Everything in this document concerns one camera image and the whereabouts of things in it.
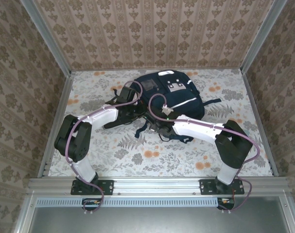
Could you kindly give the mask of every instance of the black mounting bracket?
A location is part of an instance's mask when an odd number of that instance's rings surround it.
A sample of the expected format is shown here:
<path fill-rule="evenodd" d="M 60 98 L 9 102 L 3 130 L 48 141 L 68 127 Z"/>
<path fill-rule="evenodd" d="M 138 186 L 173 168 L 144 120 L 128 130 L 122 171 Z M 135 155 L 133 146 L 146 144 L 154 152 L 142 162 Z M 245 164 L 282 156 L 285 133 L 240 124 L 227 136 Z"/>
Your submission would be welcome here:
<path fill-rule="evenodd" d="M 91 181 L 92 184 L 95 184 L 100 189 L 102 189 L 104 195 L 113 195 L 114 191 L 114 181 L 113 180 L 98 180 L 98 174 Z M 71 195 L 101 195 L 100 191 L 76 178 L 71 186 Z"/>
<path fill-rule="evenodd" d="M 243 195 L 243 182 L 234 179 L 230 185 L 218 182 L 217 179 L 203 179 L 199 181 L 201 195 Z"/>

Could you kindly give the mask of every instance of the white label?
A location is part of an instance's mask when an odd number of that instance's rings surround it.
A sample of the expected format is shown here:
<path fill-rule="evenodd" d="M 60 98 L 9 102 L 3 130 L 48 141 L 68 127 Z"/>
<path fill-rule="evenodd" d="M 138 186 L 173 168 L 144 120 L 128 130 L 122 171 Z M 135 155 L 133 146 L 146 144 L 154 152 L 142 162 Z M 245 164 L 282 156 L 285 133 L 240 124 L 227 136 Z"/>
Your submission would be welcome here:
<path fill-rule="evenodd" d="M 173 109 L 168 108 L 167 106 L 165 106 L 165 107 L 162 108 L 162 112 L 168 116 L 171 112 L 173 112 Z"/>
<path fill-rule="evenodd" d="M 174 74 L 174 72 L 172 70 L 166 70 L 158 73 L 159 76 L 163 76 L 166 74 Z"/>

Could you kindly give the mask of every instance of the backpack strap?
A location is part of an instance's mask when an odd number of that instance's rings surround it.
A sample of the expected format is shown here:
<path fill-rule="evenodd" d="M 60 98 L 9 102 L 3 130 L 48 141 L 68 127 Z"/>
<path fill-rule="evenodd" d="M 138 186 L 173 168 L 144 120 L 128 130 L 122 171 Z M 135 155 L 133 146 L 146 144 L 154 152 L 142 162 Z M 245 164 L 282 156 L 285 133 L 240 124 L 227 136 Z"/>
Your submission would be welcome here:
<path fill-rule="evenodd" d="M 194 138 L 190 136 L 185 136 L 185 135 L 170 135 L 169 139 L 180 140 L 180 142 L 187 144 L 188 142 L 191 142 Z"/>
<path fill-rule="evenodd" d="M 187 144 L 188 142 L 191 142 L 194 139 L 193 137 L 185 136 L 185 135 L 170 135 L 169 140 L 165 141 L 165 140 L 163 140 L 163 138 L 161 137 L 160 134 L 158 134 L 158 135 L 159 135 L 160 140 L 163 142 L 169 142 L 170 140 L 179 140 L 180 142 Z"/>
<path fill-rule="evenodd" d="M 134 137 L 135 138 L 139 138 L 139 133 L 140 132 L 143 132 L 144 130 L 146 130 L 147 129 L 147 125 L 148 125 L 148 121 L 146 121 L 145 124 L 136 131 L 136 134 L 134 135 Z"/>
<path fill-rule="evenodd" d="M 203 105 L 206 106 L 206 105 L 211 104 L 211 103 L 219 103 L 219 102 L 221 102 L 220 98 L 214 99 L 214 100 L 208 100 L 208 101 L 204 102 Z"/>
<path fill-rule="evenodd" d="M 106 104 L 112 104 L 114 102 L 114 100 L 118 97 L 118 95 L 117 95 L 117 89 L 113 89 L 113 90 L 114 90 L 115 97 L 112 98 L 111 100 L 105 102 Z"/>

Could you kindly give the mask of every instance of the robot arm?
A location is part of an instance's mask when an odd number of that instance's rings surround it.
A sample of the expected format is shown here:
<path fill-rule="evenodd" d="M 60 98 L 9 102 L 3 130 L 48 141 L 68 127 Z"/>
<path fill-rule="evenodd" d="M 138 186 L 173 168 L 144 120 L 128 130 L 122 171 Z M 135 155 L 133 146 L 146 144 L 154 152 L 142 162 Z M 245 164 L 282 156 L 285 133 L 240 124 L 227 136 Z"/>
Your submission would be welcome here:
<path fill-rule="evenodd" d="M 144 104 L 121 104 L 121 106 L 116 105 L 115 107 L 115 104 L 130 102 L 130 100 L 134 98 L 135 93 L 131 88 L 124 87 L 121 94 L 121 97 L 119 96 L 116 102 L 110 101 L 109 103 L 111 105 L 104 105 L 102 108 L 96 110 L 95 114 L 90 117 L 75 117 L 72 115 L 65 117 L 55 140 L 54 147 L 65 156 L 70 132 L 74 126 L 76 127 L 69 142 L 68 157 L 66 157 L 66 159 L 70 165 L 74 167 L 78 177 L 89 183 L 95 183 L 98 179 L 97 173 L 94 171 L 86 156 L 89 150 L 92 129 L 95 130 L 102 126 L 105 126 L 105 128 L 113 128 L 117 125 L 134 121 L 139 117 L 144 117 L 151 123 L 150 129 L 156 131 L 159 135 L 183 135 L 198 138 L 212 144 L 215 143 L 223 161 L 221 170 L 217 175 L 217 182 L 221 183 L 220 186 L 226 186 L 232 183 L 252 148 L 252 143 L 248 140 L 222 130 L 226 128 L 246 136 L 235 121 L 229 120 L 226 124 L 207 123 L 189 118 L 185 115 L 179 116 L 179 114 L 175 112 L 168 114 L 169 118 L 172 119 L 171 122 L 157 121 Z M 213 127 L 209 128 L 196 124 L 200 122 Z"/>
<path fill-rule="evenodd" d="M 238 133 L 242 133 L 246 136 L 240 126 L 232 120 L 229 120 L 226 124 L 215 124 L 192 119 L 185 115 L 181 115 L 177 119 L 202 122 L 211 126 L 218 126 L 218 128 L 227 128 Z M 242 167 L 244 160 L 253 146 L 252 143 L 235 134 L 227 133 L 213 127 L 208 128 L 190 122 L 187 123 L 177 121 L 173 125 L 173 130 L 177 135 L 191 136 L 216 145 L 223 161 L 221 170 L 217 175 L 217 180 L 224 183 L 225 185 L 230 185 L 232 183 L 238 170 Z"/>

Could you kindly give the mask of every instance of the floor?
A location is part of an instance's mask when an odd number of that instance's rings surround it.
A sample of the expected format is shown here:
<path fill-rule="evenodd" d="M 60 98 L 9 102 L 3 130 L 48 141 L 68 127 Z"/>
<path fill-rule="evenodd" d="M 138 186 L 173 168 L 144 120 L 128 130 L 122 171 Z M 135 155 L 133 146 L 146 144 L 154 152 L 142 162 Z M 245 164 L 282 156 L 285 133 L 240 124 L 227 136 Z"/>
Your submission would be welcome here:
<path fill-rule="evenodd" d="M 289 233 L 278 197 L 250 198 L 238 211 L 215 207 L 36 208 L 30 233 Z"/>
<path fill-rule="evenodd" d="M 238 69 L 190 69 L 185 72 L 201 93 L 203 102 L 220 98 L 222 102 L 206 106 L 203 118 L 207 122 L 225 123 L 235 120 L 261 148 L 260 157 L 244 165 L 242 176 L 272 176 L 267 155 Z M 157 70 L 118 70 L 76 72 L 65 116 L 85 115 L 114 97 L 113 88 L 120 90 L 128 80 Z M 107 177 L 195 177 L 216 176 L 222 161 L 216 147 L 199 139 L 183 144 L 173 140 L 163 142 L 158 135 L 146 130 L 139 139 L 133 124 L 92 132 L 89 160 L 99 176 Z M 253 148 L 249 157 L 255 155 Z M 49 176 L 74 176 L 65 158 L 54 152 Z"/>

